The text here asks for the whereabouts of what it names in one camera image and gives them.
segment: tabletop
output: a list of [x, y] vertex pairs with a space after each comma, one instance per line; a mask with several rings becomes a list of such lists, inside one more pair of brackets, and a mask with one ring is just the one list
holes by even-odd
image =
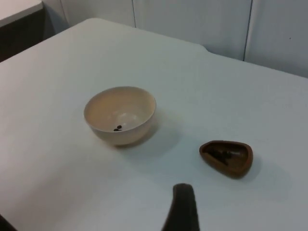
[[[110, 147], [84, 122], [115, 86], [156, 98], [139, 145]], [[304, 230], [307, 115], [308, 79], [89, 19], [0, 64], [0, 214], [20, 231], [157, 231], [184, 182], [203, 231]], [[211, 140], [252, 147], [243, 179], [202, 160]]]
[[43, 9], [41, 0], [0, 0], [0, 27]]

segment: white wall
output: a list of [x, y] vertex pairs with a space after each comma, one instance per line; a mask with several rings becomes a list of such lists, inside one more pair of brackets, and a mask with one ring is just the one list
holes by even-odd
[[245, 61], [308, 77], [308, 0], [254, 0]]
[[135, 26], [132, 0], [62, 0], [62, 4], [70, 26], [93, 17]]
[[243, 60], [251, 0], [133, 0], [136, 26]]
[[44, 7], [48, 14], [48, 20], [46, 23], [46, 33], [52, 34], [53, 32], [59, 33], [68, 28], [68, 23], [66, 21], [61, 0], [43, 0]]

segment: bowl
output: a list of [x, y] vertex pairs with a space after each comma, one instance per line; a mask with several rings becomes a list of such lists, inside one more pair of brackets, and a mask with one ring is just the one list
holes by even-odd
[[211, 141], [203, 144], [199, 153], [211, 167], [235, 179], [245, 176], [253, 162], [251, 147], [241, 142]]
[[102, 140], [111, 145], [126, 145], [149, 131], [155, 110], [155, 98], [146, 90], [116, 87], [90, 99], [84, 118]]

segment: contents of brown dish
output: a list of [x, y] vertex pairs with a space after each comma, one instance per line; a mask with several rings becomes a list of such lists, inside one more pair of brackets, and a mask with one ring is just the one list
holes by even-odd
[[218, 161], [220, 161], [221, 163], [223, 163], [224, 165], [228, 166], [228, 162], [226, 161], [226, 159], [231, 159], [232, 156], [234, 155], [234, 153], [229, 152], [229, 151], [218, 151], [215, 150], [213, 148], [209, 149], [207, 151], [208, 154], [210, 154], [213, 158], [217, 159]]

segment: wall seam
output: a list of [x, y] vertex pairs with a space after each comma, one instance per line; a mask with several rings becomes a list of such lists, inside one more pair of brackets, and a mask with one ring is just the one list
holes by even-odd
[[243, 61], [245, 61], [245, 56], [246, 56], [246, 49], [247, 49], [247, 43], [248, 43], [248, 36], [249, 36], [249, 28], [250, 28], [250, 20], [251, 20], [251, 11], [252, 11], [253, 1], [254, 0], [251, 0], [251, 2], [250, 2], [250, 12], [249, 12], [248, 25], [247, 25], [246, 42], [245, 42], [245, 46], [244, 46]]

